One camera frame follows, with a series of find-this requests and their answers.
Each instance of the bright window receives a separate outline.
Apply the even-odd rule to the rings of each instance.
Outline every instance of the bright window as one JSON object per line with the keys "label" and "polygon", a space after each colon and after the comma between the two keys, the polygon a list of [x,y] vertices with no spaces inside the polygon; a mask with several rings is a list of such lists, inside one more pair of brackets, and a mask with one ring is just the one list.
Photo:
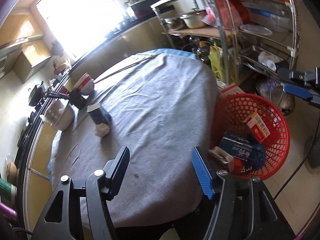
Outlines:
{"label": "bright window", "polygon": [[123,19],[113,0],[40,0],[37,8],[63,48],[81,57]]}

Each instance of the red plastic bag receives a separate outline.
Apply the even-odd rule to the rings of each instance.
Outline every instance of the red plastic bag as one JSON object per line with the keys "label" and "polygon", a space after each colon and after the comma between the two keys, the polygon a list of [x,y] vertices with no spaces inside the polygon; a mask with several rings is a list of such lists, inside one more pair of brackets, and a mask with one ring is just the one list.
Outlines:
{"label": "red plastic bag", "polygon": [[[226,2],[224,0],[216,0],[216,2],[216,6],[218,7],[218,9],[220,9],[223,26],[226,29],[231,30],[232,23]],[[229,3],[235,27],[239,27],[242,24],[248,24],[251,22],[249,10],[242,5],[240,0],[229,0]],[[216,17],[214,12],[209,7],[206,8],[206,11],[208,14],[206,17],[206,23],[210,23],[210,25],[216,27]]]}

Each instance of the red basket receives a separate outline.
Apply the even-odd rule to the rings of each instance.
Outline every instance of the red basket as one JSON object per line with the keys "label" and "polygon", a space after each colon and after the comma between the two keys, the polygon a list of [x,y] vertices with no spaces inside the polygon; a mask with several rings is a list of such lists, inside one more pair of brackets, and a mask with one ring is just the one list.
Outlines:
{"label": "red basket", "polygon": [[270,101],[253,94],[236,94],[220,100],[214,110],[211,127],[211,149],[218,146],[223,133],[241,130],[246,125],[243,120],[257,112],[270,131],[262,142],[266,148],[266,164],[258,171],[242,169],[234,174],[238,178],[250,179],[259,176],[267,179],[275,174],[287,158],[290,147],[290,133],[281,111]]}

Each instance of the silver screw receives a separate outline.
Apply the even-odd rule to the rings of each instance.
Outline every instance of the silver screw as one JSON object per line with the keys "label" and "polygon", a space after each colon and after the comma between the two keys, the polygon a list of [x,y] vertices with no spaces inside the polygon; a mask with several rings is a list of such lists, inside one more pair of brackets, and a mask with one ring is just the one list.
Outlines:
{"label": "silver screw", "polygon": [[254,182],[260,182],[260,178],[258,177],[258,176],[253,176],[252,177],[252,180],[254,181]]}
{"label": "silver screw", "polygon": [[99,177],[99,176],[101,176],[101,175],[103,174],[103,170],[96,170],[96,171],[94,172],[94,174],[95,174],[97,177]]}
{"label": "silver screw", "polygon": [[218,174],[221,175],[221,176],[226,176],[226,175],[228,175],[228,172],[225,171],[225,170],[219,170]]}
{"label": "silver screw", "polygon": [[63,175],[60,178],[60,180],[61,180],[62,183],[67,183],[69,181],[69,176],[68,175]]}

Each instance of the gray tablecloth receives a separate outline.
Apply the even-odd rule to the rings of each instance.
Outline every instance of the gray tablecloth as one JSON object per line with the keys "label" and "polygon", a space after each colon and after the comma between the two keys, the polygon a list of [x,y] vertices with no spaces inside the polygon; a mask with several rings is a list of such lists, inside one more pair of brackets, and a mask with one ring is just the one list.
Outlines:
{"label": "gray tablecloth", "polygon": [[[132,56],[103,76],[129,65]],[[86,109],[52,144],[52,186],[60,177],[86,178],[113,159],[121,146],[130,163],[119,194],[108,202],[115,227],[149,226],[179,219],[199,204],[202,191],[191,163],[194,146],[209,147],[217,85],[198,60],[160,54],[95,85],[88,105],[100,102],[112,116],[99,138]],[[85,199],[83,225],[89,227]]]}

